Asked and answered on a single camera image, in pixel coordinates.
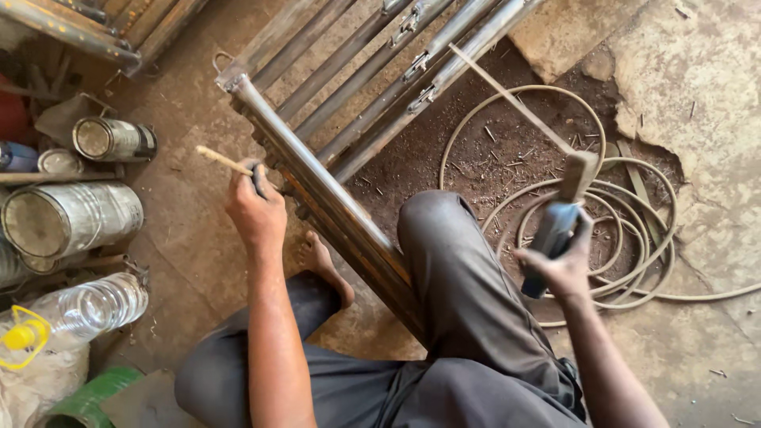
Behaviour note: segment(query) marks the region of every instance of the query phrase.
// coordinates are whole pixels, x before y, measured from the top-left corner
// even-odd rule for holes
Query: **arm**
[[[560,258],[549,260],[531,250],[517,251],[515,256],[545,277],[562,307],[592,424],[598,428],[668,427],[594,308],[587,279],[591,231],[592,220],[582,210],[571,246]]]
[[[253,162],[241,162],[246,168]],[[233,172],[225,210],[247,252],[249,400],[254,426],[317,426],[307,359],[288,300],[282,266],[285,201],[254,169],[252,179]]]

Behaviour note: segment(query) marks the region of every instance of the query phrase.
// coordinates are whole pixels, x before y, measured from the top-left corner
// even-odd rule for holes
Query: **metal frame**
[[[69,0],[4,0],[0,14],[113,62],[122,73],[134,76],[153,64],[207,1],[108,2],[102,11]]]
[[[268,152],[269,166],[277,168],[288,181],[288,192],[300,204],[299,212],[308,216],[317,231],[426,346],[419,302],[410,287],[401,253],[341,183],[376,155],[466,71],[467,64],[448,51],[449,43],[460,42],[463,51],[478,59],[541,0],[501,0],[499,5],[500,0],[468,0],[431,39],[410,67],[320,150],[317,157],[302,139],[308,138],[323,125],[449,6],[451,0],[419,0],[404,17],[389,43],[379,48],[292,131],[286,122],[411,2],[384,1],[379,10],[285,102],[273,108],[261,93],[338,19],[336,14],[342,13],[353,3],[352,0],[329,0],[271,61],[265,61],[276,40],[288,32],[288,27],[296,22],[298,15],[312,1],[291,0],[220,72],[215,82],[233,95],[235,110],[255,125],[254,138]],[[352,144],[354,148],[346,151]],[[323,166],[328,163],[333,163],[331,172]]]

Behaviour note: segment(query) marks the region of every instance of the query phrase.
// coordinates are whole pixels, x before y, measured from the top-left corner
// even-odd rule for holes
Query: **bare foot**
[[[320,237],[312,231],[306,234],[305,242],[298,252],[299,264],[307,270],[320,275],[341,295],[341,309],[346,309],[354,303],[354,289],[343,279],[330,260],[328,247],[320,242]]]

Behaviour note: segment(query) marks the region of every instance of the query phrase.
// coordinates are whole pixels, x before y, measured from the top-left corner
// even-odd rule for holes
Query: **yellow handle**
[[[23,308],[19,305],[13,305],[11,307],[11,310],[13,311],[13,321],[16,323],[15,326],[11,330],[19,329],[19,333],[23,331],[20,336],[24,337],[24,339],[32,339],[34,343],[31,345],[33,346],[32,353],[29,354],[29,356],[21,363],[10,363],[8,361],[4,361],[0,359],[0,366],[7,367],[11,370],[19,370],[27,366],[32,359],[37,356],[38,353],[42,350],[42,348],[45,346],[45,343],[47,343],[48,338],[50,337],[50,331],[52,328],[50,327],[50,323],[45,320],[45,318],[42,318],[38,314],[35,314],[34,312],[30,311],[29,309]],[[21,316],[19,315],[19,312],[23,312],[29,316],[32,317],[32,319],[27,321],[21,321]],[[6,337],[8,336],[6,334],[3,337],[3,343],[7,346],[7,340]]]

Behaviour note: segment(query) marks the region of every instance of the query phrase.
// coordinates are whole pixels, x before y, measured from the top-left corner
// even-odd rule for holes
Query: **green hose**
[[[557,88],[555,86],[546,86],[546,85],[519,86],[517,88],[509,89],[508,92],[510,92],[511,94],[515,94],[518,92],[534,91],[534,90],[555,91],[561,94],[568,95],[569,97],[576,100],[579,104],[581,104],[581,106],[587,112],[589,112],[589,114],[592,116],[600,132],[600,158],[597,161],[595,175],[600,173],[600,169],[602,168],[602,165],[605,163],[628,162],[631,164],[635,164],[652,171],[658,177],[658,179],[664,184],[670,197],[670,215],[669,215],[670,221],[669,221],[669,224],[666,225],[665,222],[661,219],[661,217],[650,206],[650,204],[640,199],[634,193],[628,191],[627,189],[623,187],[616,186],[615,184],[608,183],[606,181],[594,180],[592,182],[593,185],[607,187],[611,190],[614,190],[616,192],[620,192],[625,194],[626,196],[629,196],[630,198],[632,198],[633,201],[635,201],[635,203],[639,204],[639,207],[641,209],[652,214],[653,219],[655,219],[656,223],[658,224],[658,228],[662,232],[665,232],[665,236],[663,237],[663,240],[655,249],[655,251],[653,251],[651,254],[650,252],[651,237],[648,234],[648,230],[645,227],[645,224],[642,223],[642,220],[639,218],[639,215],[637,215],[637,212],[634,210],[633,207],[631,207],[627,202],[625,202],[621,198],[612,194],[610,191],[607,191],[604,189],[600,189],[597,187],[590,187],[589,189],[587,189],[587,192],[584,193],[584,198],[588,198],[600,203],[605,208],[605,210],[607,210],[607,212],[610,214],[609,216],[603,216],[603,217],[594,219],[595,223],[612,220],[616,224],[616,248],[613,251],[613,254],[611,255],[610,259],[602,267],[589,272],[589,276],[592,276],[596,280],[605,284],[601,287],[597,287],[590,291],[591,295],[595,298],[594,304],[596,306],[600,308],[605,308],[605,309],[629,309],[629,308],[636,308],[637,306],[640,306],[640,305],[644,305],[645,303],[649,302],[652,299],[663,299],[663,300],[669,300],[674,302],[713,302],[716,300],[738,297],[740,295],[745,295],[749,292],[755,292],[761,289],[761,283],[757,283],[755,285],[744,287],[742,289],[734,290],[731,292],[723,292],[723,293],[711,294],[711,295],[663,294],[661,292],[661,289],[664,287],[669,276],[673,272],[674,259],[676,256],[676,252],[673,246],[673,235],[677,228],[677,195],[676,195],[676,192],[674,192],[674,189],[671,186],[671,183],[669,183],[668,179],[656,167],[654,167],[653,165],[645,161],[641,161],[639,159],[634,159],[634,158],[607,158],[605,159],[605,142],[606,141],[605,141],[605,130],[603,129],[603,124],[600,122],[600,118],[597,117],[594,110],[592,110],[592,107],[590,107],[589,104],[587,104],[584,100],[582,100],[576,94],[570,91],[566,91],[565,89],[562,89],[562,88]],[[447,167],[447,158],[449,157],[449,152],[452,149],[452,145],[454,144],[454,140],[457,138],[457,135],[460,134],[460,131],[465,126],[465,124],[468,123],[468,121],[476,113],[478,113],[484,107],[488,106],[489,104],[491,104],[492,102],[500,98],[502,98],[500,94],[492,95],[491,97],[487,98],[481,104],[473,108],[457,125],[457,128],[455,128],[454,132],[452,133],[452,136],[449,138],[449,141],[447,142],[447,146],[444,149],[444,155],[441,158],[441,166],[438,172],[438,188],[439,189],[442,189],[442,190],[444,189],[444,171]],[[497,205],[497,207],[494,208],[494,210],[492,210],[492,212],[489,213],[489,215],[484,219],[483,223],[481,224],[481,231],[484,232],[486,230],[486,226],[495,218],[495,216],[497,216],[497,214],[500,211],[502,211],[502,209],[504,209],[512,201],[516,200],[517,198],[535,189],[539,189],[541,187],[551,187],[557,184],[558,182],[560,182],[560,179],[542,181],[541,183],[532,184],[528,187],[524,187],[518,192],[508,196],[499,205]],[[528,220],[531,217],[531,215],[544,203],[549,202],[556,193],[557,193],[556,191],[548,192],[543,194],[542,196],[538,196],[537,198],[534,198],[521,211],[521,214],[519,214],[518,216],[518,218],[521,219],[521,223],[518,226],[517,233],[515,234],[515,249],[521,248],[524,230],[526,228],[526,224],[528,223]],[[616,202],[621,207],[623,207],[624,211],[627,211],[627,213],[632,217],[632,219],[634,220],[634,223],[631,223],[625,219],[621,219],[621,217],[616,212],[616,210],[613,209],[613,207],[608,202],[606,202],[603,199],[603,197],[608,198]],[[639,246],[637,263],[635,267],[625,276],[619,279],[616,279],[614,281],[611,281],[601,277],[600,275],[604,273],[605,271],[607,271],[609,268],[611,268],[612,265],[618,259],[619,255],[621,254],[621,249],[622,249],[621,237],[623,235],[623,230],[625,227],[629,232],[631,232],[637,238],[638,246]],[[508,235],[509,235],[509,231],[504,230],[502,232],[502,235],[499,238],[499,242],[497,243],[497,247],[495,249],[495,253],[497,254],[498,260],[501,260],[501,255],[503,250],[505,249],[505,244],[507,242]],[[639,283],[642,281],[642,278],[645,275],[645,271],[648,269],[648,267],[650,267],[651,264],[653,264],[653,262],[655,262],[656,259],[658,259],[661,256],[661,254],[664,251],[668,252],[668,257],[666,258],[665,271],[661,275],[661,278],[659,278],[658,282],[650,291],[638,289],[637,287],[639,286]],[[604,296],[612,295],[613,293],[617,293],[617,292],[621,292],[621,294],[618,295],[616,298],[614,298],[610,302],[603,303],[598,301],[598,299]],[[641,297],[633,302],[628,302],[623,304],[620,303],[622,300],[626,299],[631,294],[636,294]],[[547,294],[546,296],[549,298],[554,298],[551,294]],[[561,327],[565,325],[565,321],[540,322],[540,325],[542,327]]]

